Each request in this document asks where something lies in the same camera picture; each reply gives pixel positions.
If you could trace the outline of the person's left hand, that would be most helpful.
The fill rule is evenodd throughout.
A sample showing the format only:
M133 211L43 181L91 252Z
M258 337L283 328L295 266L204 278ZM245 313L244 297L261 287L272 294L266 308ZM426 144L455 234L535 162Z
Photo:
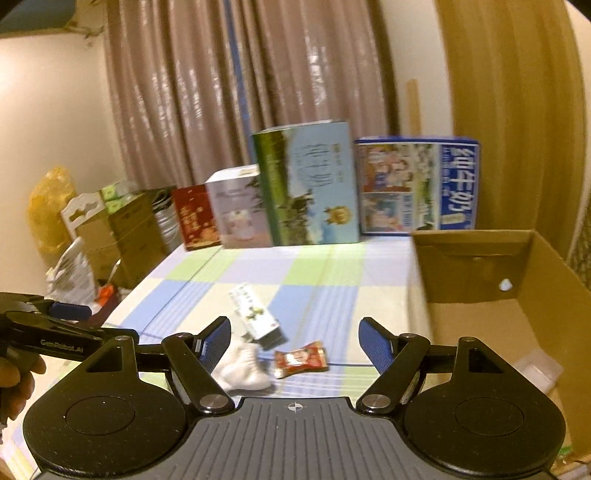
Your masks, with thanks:
M1 427L15 420L24 410L35 388L34 374L46 372L46 363L37 353L13 347L1 351Z

